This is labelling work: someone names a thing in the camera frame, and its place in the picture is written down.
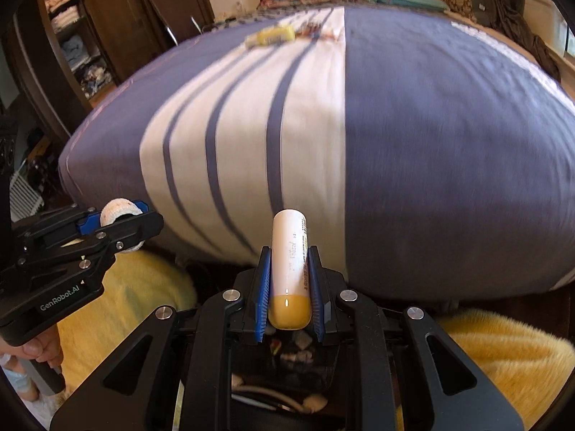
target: tape roll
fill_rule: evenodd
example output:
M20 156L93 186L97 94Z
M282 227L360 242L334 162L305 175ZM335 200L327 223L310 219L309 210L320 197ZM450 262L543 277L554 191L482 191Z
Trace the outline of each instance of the tape roll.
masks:
M116 222L122 216L139 216L142 210L133 202L124 198L112 199L108 204L102 209L100 213L100 225L105 227ZM138 251L144 242L140 241L136 246L129 247L121 253L132 253L133 251Z

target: teal cloth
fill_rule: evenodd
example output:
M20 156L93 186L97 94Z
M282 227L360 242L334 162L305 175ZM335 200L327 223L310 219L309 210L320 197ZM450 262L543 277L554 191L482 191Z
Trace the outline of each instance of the teal cloth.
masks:
M449 6L441 0L366 0L372 3L407 6L409 8L428 9L430 11L445 11Z

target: metal screw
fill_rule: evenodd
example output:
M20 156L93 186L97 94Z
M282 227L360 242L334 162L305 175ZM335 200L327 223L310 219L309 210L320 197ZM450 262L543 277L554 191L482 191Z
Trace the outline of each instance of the metal screw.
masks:
M235 289L226 290L221 294L226 301L236 301L240 299L241 293Z
M417 306L412 306L411 308L407 309L407 316L409 316L411 319L414 319L415 321L423 319L424 315L425 313L423 312L423 310L421 308L418 308Z
M156 318L158 319L170 319L174 311L169 306L160 306L156 310Z
M358 299L358 294L353 290L342 290L339 296L343 301L355 301Z

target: finger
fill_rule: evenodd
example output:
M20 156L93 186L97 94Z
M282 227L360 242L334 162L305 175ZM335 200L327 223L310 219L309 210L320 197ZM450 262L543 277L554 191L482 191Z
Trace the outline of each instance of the finger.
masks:
M43 363L44 361L48 361L55 358L56 356L58 356L59 353L60 353L60 340L54 338L50 341L48 345L44 346L44 351L40 356L38 356L38 358L36 358L36 361Z
M36 338L42 343L43 347L46 347L50 342L56 339L60 342L60 333L58 332L58 326L54 325L46 329L41 334L37 335Z
M9 345L5 345L2 348L2 351L12 355L17 356L18 358L23 358L25 360L35 360L44 352L44 347L42 347L42 343L33 338L31 341L26 342L21 347L11 347Z
M51 368L58 368L62 365L62 361L64 361L64 352L60 350L60 353L58 353L53 359L48 360L48 364Z

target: blue and white bedsheet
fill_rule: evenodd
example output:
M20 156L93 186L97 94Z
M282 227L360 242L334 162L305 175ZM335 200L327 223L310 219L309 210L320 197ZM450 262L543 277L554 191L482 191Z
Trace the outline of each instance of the blue and white bedsheet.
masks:
M442 17L298 12L336 40L209 33L136 73L60 158L86 205L151 202L194 254L255 264L284 208L322 263L386 298L547 291L575 268L575 107L538 67ZM173 245L162 240L171 249Z

